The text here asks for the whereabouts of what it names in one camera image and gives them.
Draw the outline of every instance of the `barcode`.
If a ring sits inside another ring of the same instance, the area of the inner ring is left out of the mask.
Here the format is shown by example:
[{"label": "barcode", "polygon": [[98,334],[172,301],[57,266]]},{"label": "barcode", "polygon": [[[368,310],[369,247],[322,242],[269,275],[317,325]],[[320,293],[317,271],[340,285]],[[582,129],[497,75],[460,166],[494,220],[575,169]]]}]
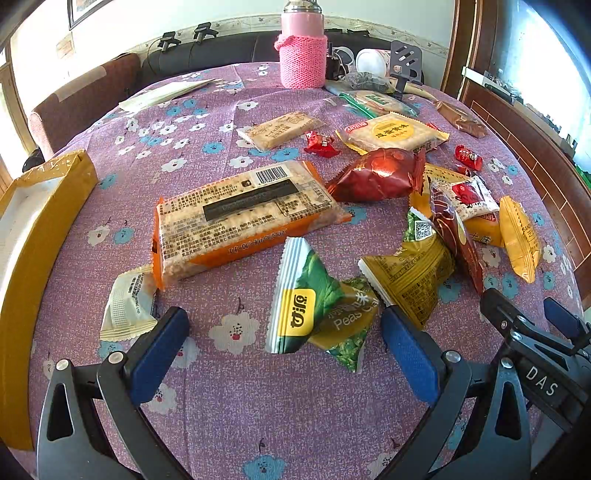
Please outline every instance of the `barcode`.
[{"label": "barcode", "polygon": [[429,222],[414,222],[414,237],[417,242],[429,238],[433,234]]},{"label": "barcode", "polygon": [[260,185],[265,185],[272,181],[277,181],[287,178],[287,173],[283,167],[271,167],[266,170],[261,170],[256,173],[256,177]]}]

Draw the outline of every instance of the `thermos lid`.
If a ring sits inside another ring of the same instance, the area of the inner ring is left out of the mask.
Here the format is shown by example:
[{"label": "thermos lid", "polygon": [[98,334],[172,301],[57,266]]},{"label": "thermos lid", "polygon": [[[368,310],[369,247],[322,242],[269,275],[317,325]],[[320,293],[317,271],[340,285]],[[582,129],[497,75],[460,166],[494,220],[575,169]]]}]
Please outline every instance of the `thermos lid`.
[{"label": "thermos lid", "polygon": [[285,13],[308,12],[321,14],[322,9],[316,0],[287,0],[287,5],[283,9]]}]

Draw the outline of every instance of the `table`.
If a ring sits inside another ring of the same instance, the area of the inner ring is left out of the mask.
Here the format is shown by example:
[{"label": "table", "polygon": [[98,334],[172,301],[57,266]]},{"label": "table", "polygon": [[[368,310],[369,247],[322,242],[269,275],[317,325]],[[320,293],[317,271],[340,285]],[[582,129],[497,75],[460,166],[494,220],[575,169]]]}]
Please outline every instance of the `table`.
[{"label": "table", "polygon": [[[235,64],[183,77],[223,81],[132,118],[115,109],[64,149],[85,148],[102,181],[61,249],[38,315],[30,368],[35,431],[55,362],[68,357],[75,365],[92,364],[129,348],[130,341],[99,342],[99,329],[117,275],[150,262],[159,197],[282,160],[311,160],[329,180],[357,156],[341,145],[337,157],[316,157],[304,152],[301,138],[261,154],[240,139],[237,129],[296,109],[323,120],[320,131],[326,134],[360,121],[350,106],[325,90],[283,89],[279,64]],[[449,142],[429,153],[427,161],[454,169],[456,145],[473,149],[485,159],[482,175],[495,198],[513,196],[535,223],[544,246],[535,283],[526,284],[513,273],[504,251],[478,244],[487,265],[485,284],[499,288],[544,328],[547,296],[581,315],[568,253],[509,150],[492,132],[478,140],[453,129],[425,99],[405,98],[420,108],[423,122],[451,133]],[[357,261],[363,255],[396,251],[407,226],[408,199],[346,208],[355,216],[351,223],[307,235],[328,272],[339,279],[359,275]],[[157,395],[142,409],[197,479],[374,478],[408,439],[426,405],[414,398],[394,358],[385,352],[377,321],[357,374],[313,345],[291,355],[264,351],[281,253],[282,246],[271,248],[163,292],[160,312],[173,305],[186,309],[191,332]],[[439,297],[428,333],[444,350],[490,361],[501,337],[480,316],[470,280],[456,273],[440,288]],[[247,334],[229,340],[237,322]],[[104,406],[99,407],[106,419]],[[468,414],[469,409],[458,419],[447,453],[457,446]],[[112,425],[106,422],[105,427],[120,460],[132,465]],[[18,457],[34,469],[32,453]]]}]

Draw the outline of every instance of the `wall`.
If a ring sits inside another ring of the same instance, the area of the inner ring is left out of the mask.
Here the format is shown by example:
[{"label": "wall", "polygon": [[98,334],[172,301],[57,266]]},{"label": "wall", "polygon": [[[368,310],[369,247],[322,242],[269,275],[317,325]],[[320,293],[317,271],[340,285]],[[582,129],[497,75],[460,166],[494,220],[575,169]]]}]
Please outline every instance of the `wall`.
[{"label": "wall", "polygon": [[[46,0],[19,27],[11,41],[15,77],[25,112],[29,113],[70,79],[167,30],[182,30],[206,21],[278,14],[284,3],[284,0],[113,0],[73,29],[76,53],[58,60],[56,44],[69,32],[67,4],[66,0]],[[410,33],[426,41],[426,47],[438,49],[425,52],[424,71],[426,83],[440,86],[447,55],[442,52],[450,44],[454,0],[373,0],[371,8],[362,2],[342,0],[319,0],[319,4],[325,15],[387,25],[386,29]]]}]

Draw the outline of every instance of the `yellow logo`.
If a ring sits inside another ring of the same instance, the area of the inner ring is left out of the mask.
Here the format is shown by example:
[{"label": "yellow logo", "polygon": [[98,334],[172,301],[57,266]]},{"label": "yellow logo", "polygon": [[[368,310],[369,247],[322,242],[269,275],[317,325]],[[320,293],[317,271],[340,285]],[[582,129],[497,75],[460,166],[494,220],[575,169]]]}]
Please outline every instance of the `yellow logo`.
[{"label": "yellow logo", "polygon": [[414,134],[414,128],[408,122],[401,122],[397,120],[387,120],[378,123],[372,131],[375,138],[382,138],[383,140],[406,140]]},{"label": "yellow logo", "polygon": [[316,292],[311,288],[284,290],[281,300],[279,334],[281,336],[307,336],[314,329]]}]

